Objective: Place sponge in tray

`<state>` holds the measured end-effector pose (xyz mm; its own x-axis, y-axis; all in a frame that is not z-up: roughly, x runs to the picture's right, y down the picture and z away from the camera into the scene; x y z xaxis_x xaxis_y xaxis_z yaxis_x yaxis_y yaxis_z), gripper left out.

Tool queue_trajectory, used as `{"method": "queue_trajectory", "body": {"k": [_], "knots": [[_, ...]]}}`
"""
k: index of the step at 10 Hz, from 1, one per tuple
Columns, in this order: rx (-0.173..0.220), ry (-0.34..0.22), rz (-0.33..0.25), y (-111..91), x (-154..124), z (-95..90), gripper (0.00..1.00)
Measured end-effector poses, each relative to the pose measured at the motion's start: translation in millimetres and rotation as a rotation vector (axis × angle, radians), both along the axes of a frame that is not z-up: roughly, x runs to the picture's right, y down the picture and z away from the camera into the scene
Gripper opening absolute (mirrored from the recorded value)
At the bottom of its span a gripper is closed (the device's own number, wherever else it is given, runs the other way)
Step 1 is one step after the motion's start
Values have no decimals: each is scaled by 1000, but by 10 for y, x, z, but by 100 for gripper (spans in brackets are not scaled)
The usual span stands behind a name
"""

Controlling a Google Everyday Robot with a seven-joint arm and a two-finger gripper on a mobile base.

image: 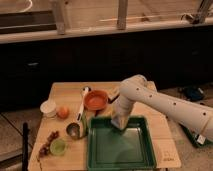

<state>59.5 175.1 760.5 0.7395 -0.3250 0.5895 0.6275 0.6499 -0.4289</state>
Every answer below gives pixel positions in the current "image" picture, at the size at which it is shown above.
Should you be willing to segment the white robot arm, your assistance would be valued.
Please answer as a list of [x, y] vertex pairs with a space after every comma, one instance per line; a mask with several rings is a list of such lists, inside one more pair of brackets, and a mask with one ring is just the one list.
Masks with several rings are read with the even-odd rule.
[[111, 117], [116, 128], [126, 128], [136, 102], [150, 106], [213, 142], [213, 108], [151, 90], [143, 75], [129, 77], [120, 83]]

